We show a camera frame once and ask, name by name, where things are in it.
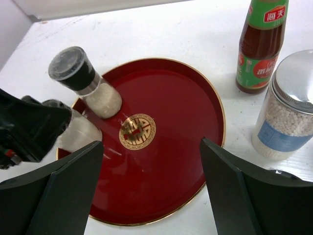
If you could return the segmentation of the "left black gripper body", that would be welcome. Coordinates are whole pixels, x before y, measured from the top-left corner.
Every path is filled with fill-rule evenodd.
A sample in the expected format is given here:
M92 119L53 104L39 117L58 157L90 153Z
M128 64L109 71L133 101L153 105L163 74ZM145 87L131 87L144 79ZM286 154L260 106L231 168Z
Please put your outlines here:
M0 167L39 163L71 120L70 109L0 92Z

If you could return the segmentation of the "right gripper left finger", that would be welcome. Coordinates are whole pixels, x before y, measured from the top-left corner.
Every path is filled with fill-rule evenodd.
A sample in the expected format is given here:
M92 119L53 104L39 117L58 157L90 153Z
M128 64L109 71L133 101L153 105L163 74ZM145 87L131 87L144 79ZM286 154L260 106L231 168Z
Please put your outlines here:
M100 174L100 141L0 184L2 235L82 235Z

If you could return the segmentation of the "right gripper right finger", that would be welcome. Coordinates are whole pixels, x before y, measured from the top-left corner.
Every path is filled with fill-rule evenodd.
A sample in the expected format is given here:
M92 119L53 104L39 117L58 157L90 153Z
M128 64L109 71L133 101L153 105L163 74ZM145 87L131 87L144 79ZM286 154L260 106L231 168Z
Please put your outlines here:
M258 167L206 138L200 153L218 234L312 234L312 182Z

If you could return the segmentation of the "white salt grinder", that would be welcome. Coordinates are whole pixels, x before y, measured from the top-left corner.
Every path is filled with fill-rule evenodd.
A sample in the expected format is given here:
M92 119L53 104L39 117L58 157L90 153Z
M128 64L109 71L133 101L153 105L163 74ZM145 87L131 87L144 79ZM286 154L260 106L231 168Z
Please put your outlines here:
M121 109L122 97L93 67L78 46L60 51L48 66L49 77L74 91L100 118L111 118Z
M71 112L71 118L66 122L62 134L56 140L59 148L75 152L93 141L102 141L101 130L78 111L55 99L46 100L43 105L64 108Z

